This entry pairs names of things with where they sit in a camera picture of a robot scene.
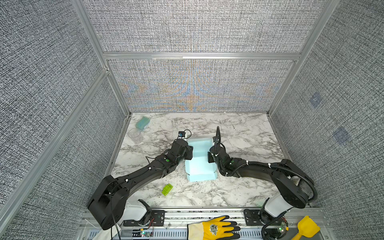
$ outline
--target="glove cuff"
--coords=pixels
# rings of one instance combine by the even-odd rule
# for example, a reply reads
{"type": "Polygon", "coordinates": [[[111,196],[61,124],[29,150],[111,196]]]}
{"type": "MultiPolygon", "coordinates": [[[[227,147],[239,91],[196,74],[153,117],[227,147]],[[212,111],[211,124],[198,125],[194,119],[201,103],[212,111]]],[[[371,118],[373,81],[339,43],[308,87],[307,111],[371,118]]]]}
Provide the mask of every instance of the glove cuff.
{"type": "Polygon", "coordinates": [[[203,240],[204,227],[202,222],[188,224],[187,229],[187,240],[203,240]]]}

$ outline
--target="black mounting plate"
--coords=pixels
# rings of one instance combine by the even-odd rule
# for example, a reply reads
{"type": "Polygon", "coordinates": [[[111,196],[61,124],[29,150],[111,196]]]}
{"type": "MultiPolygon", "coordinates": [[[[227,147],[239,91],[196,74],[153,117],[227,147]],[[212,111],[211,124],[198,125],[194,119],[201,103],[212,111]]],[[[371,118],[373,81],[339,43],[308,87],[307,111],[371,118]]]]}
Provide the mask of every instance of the black mounting plate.
{"type": "MultiPolygon", "coordinates": [[[[265,225],[260,221],[259,218],[259,210],[250,210],[245,209],[244,210],[244,219],[247,226],[263,226],[265,225]]],[[[271,224],[271,226],[279,226],[281,224],[280,222],[274,222],[271,224]]]]}
{"type": "MultiPolygon", "coordinates": [[[[164,226],[164,215],[165,215],[165,211],[164,210],[153,210],[152,213],[151,213],[151,216],[149,217],[149,219],[154,219],[153,220],[153,226],[154,227],[162,227],[164,226]]],[[[124,227],[145,227],[145,226],[148,226],[149,223],[145,226],[140,226],[139,225],[139,221],[135,221],[135,220],[125,220],[122,222],[122,225],[124,227]]]]}

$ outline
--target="glove finger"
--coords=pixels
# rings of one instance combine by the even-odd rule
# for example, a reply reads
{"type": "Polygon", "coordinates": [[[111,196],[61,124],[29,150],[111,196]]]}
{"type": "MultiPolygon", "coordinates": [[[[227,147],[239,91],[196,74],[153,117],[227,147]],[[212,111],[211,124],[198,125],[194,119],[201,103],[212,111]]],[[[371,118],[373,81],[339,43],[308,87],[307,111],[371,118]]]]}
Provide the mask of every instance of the glove finger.
{"type": "Polygon", "coordinates": [[[234,226],[234,227],[230,227],[230,228],[233,228],[233,229],[232,230],[226,230],[225,233],[240,231],[240,227],[238,227],[238,226],[234,226]]]}
{"type": "Polygon", "coordinates": [[[233,227],[236,225],[237,225],[237,222],[235,222],[235,221],[224,221],[223,222],[223,227],[233,227]]]}
{"type": "Polygon", "coordinates": [[[218,221],[220,221],[220,222],[222,222],[223,220],[228,219],[228,218],[229,218],[228,215],[224,215],[224,216],[221,216],[221,217],[217,217],[217,218],[215,218],[215,219],[218,220],[218,221]]]}
{"type": "Polygon", "coordinates": [[[240,238],[240,234],[238,233],[224,233],[225,235],[223,235],[224,237],[222,238],[218,238],[217,240],[232,240],[232,239],[239,239],[240,238]]]}

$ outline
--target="gray textured wall panel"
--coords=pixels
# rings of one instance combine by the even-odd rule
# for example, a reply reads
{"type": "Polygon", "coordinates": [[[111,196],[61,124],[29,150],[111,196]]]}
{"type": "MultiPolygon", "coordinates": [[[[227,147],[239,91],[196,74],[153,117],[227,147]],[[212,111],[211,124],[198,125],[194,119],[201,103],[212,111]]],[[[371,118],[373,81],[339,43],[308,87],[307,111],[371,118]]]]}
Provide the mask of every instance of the gray textured wall panel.
{"type": "Polygon", "coordinates": [[[339,240],[381,239],[384,4],[342,0],[272,120],[339,240]]]}
{"type": "Polygon", "coordinates": [[[71,1],[0,7],[0,207],[101,70],[71,1]]]}
{"type": "Polygon", "coordinates": [[[1,239],[74,239],[124,119],[104,80],[1,239]]]}
{"type": "Polygon", "coordinates": [[[148,111],[267,111],[291,60],[110,60],[128,105],[148,111]]]}
{"type": "Polygon", "coordinates": [[[300,52],[326,0],[84,0],[105,51],[300,52]]]}

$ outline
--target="blue patch on wall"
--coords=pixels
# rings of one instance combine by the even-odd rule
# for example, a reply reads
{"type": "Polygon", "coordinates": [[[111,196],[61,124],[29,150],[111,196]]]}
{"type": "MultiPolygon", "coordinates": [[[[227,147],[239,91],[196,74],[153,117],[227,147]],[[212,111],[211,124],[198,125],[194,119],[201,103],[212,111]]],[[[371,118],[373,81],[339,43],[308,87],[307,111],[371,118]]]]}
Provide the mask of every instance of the blue patch on wall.
{"type": "Polygon", "coordinates": [[[321,102],[321,96],[319,92],[315,92],[313,96],[310,99],[310,103],[312,104],[313,108],[317,108],[321,102]]]}
{"type": "Polygon", "coordinates": [[[336,131],[333,132],[333,137],[336,142],[340,145],[345,144],[348,140],[351,139],[350,134],[345,130],[344,127],[339,127],[336,131]]]}

